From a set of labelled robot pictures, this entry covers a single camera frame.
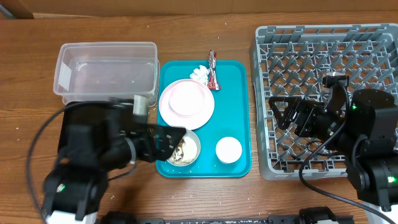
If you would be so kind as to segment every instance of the wooden table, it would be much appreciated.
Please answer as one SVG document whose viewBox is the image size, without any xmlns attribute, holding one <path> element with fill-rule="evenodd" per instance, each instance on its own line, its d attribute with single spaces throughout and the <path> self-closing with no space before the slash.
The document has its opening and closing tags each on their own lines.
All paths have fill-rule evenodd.
<svg viewBox="0 0 398 224">
<path fill-rule="evenodd" d="M 219 16 L 103 17 L 89 19 L 0 21 L 0 223 L 41 223 L 27 193 L 25 156 L 39 126 L 62 99 L 52 90 L 60 47 L 69 42 L 153 41 L 160 63 L 205 59 L 238 60 L 250 74 L 249 46 L 257 27 L 297 24 L 398 23 L 398 13 L 311 12 Z M 154 164 L 141 162 L 134 176 L 110 183 L 99 211 L 141 218 L 239 218 L 298 214 L 301 208 L 329 206 L 336 214 L 362 210 L 318 195 L 299 181 L 267 181 L 259 174 L 255 102 L 248 75 L 253 166 L 241 179 L 166 179 Z M 156 122 L 157 108 L 149 121 Z M 42 182 L 52 169 L 62 117 L 46 129 L 36 146 L 33 173 L 42 201 Z M 356 200 L 345 178 L 313 181 L 317 187 Z"/>
</svg>

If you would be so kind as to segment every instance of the blue tray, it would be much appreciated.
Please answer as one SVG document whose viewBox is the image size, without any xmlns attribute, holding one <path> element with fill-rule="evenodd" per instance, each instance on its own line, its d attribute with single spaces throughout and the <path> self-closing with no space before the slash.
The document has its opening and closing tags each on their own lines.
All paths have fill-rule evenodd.
<svg viewBox="0 0 398 224">
<path fill-rule="evenodd" d="M 208 67 L 208 62 L 188 60 L 166 63 L 160 71 L 159 97 L 169 84 L 189 78 L 199 65 Z M 217 60 L 216 72 L 221 90 L 211 91 L 215 100 L 213 116 L 204 126 L 193 130 L 200 140 L 200 155 L 193 164 L 185 167 L 156 161 L 157 170 L 165 177 L 243 177 L 250 171 L 252 162 L 246 69 L 234 60 Z M 157 124 L 167 126 L 159 112 Z M 236 138 L 243 148 L 241 158 L 233 164 L 223 164 L 216 156 L 217 142 L 227 136 Z"/>
</svg>

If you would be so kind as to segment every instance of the candy bar wrapper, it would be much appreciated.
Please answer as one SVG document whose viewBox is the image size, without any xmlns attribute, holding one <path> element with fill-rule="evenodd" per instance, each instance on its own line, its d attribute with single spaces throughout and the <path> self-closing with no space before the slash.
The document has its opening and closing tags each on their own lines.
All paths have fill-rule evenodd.
<svg viewBox="0 0 398 224">
<path fill-rule="evenodd" d="M 216 75 L 216 56 L 217 53 L 214 52 L 214 50 L 211 50 L 209 53 L 209 69 L 210 69 L 210 77 L 209 77 L 209 82 L 207 84 L 207 87 L 211 90 L 221 90 L 221 85 L 218 83 L 217 80 L 217 75 Z"/>
</svg>

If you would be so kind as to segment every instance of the rectangular tray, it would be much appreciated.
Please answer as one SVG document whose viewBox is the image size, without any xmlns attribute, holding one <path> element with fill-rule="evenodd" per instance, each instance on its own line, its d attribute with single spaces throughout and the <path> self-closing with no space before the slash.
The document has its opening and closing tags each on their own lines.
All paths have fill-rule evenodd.
<svg viewBox="0 0 398 224">
<path fill-rule="evenodd" d="M 391 93 L 398 103 L 398 26 L 396 24 L 262 26 L 251 49 L 251 76 L 257 107 L 259 170 L 267 180 L 299 178 L 301 163 L 311 153 L 295 125 L 277 127 L 268 99 L 300 96 L 326 101 L 322 75 L 349 75 L 350 96 L 373 88 Z M 344 156 L 315 156 L 305 167 L 306 179 L 346 176 Z"/>
<path fill-rule="evenodd" d="M 208 67 L 206 60 L 172 61 L 160 70 L 159 97 L 172 82 L 189 78 L 199 65 Z M 215 110 L 210 120 L 193 130 L 199 137 L 201 152 L 198 159 L 185 167 L 173 166 L 167 161 L 156 161 L 156 168 L 165 177 L 243 177 L 251 168 L 251 141 L 248 103 L 248 82 L 245 67 L 234 60 L 217 60 L 217 78 L 220 91 L 211 91 Z M 159 111 L 157 124 L 167 126 Z M 216 156 L 216 144 L 223 138 L 236 138 L 243 148 L 241 158 L 233 164 L 223 164 Z"/>
</svg>

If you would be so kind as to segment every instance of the gray wire basket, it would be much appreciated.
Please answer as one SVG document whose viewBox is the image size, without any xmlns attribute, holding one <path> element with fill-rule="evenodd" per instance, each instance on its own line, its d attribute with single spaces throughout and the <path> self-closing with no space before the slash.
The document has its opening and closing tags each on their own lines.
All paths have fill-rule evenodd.
<svg viewBox="0 0 398 224">
<path fill-rule="evenodd" d="M 304 159 L 319 143 L 299 138 L 295 125 L 277 127 L 271 96 L 300 96 L 326 101 L 321 80 L 326 72 L 349 75 L 348 91 L 373 88 L 391 93 L 398 103 L 398 25 L 262 26 L 251 47 L 251 76 L 257 107 L 259 169 L 267 180 L 295 180 Z M 281 112 L 286 105 L 278 105 Z M 306 179 L 346 176 L 344 156 L 315 156 Z"/>
</svg>

